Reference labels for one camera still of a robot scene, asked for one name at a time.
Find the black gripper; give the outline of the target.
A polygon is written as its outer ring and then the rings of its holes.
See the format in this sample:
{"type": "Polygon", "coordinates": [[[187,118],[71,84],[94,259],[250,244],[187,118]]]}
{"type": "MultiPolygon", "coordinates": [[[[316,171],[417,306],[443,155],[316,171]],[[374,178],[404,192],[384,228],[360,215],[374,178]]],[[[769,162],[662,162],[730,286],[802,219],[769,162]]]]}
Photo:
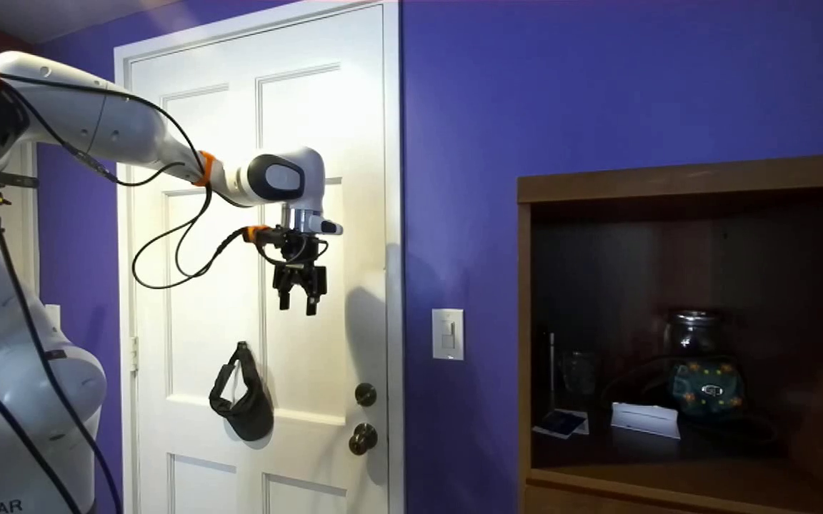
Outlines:
{"type": "Polygon", "coordinates": [[[264,244],[280,251],[272,276],[276,309],[289,311],[292,286],[300,286],[306,292],[306,314],[314,316],[324,295],[324,268],[320,266],[320,256],[329,251],[329,244],[293,228],[267,228],[264,244]]]}

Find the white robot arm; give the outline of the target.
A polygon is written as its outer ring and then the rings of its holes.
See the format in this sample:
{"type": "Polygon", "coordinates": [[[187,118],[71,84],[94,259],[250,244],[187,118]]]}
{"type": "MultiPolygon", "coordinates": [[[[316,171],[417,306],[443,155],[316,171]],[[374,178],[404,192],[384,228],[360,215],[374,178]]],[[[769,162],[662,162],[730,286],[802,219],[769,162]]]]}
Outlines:
{"type": "MultiPolygon", "coordinates": [[[[322,156],[310,148],[229,169],[156,102],[49,58],[0,52],[0,171],[19,144],[60,145],[96,175],[144,166],[240,209],[276,204],[276,226],[240,238],[274,266],[274,292],[300,288],[309,304],[324,295],[316,256],[336,226],[322,216],[322,156]]],[[[16,279],[0,228],[0,514],[96,514],[101,403],[101,365],[16,279]]]]}

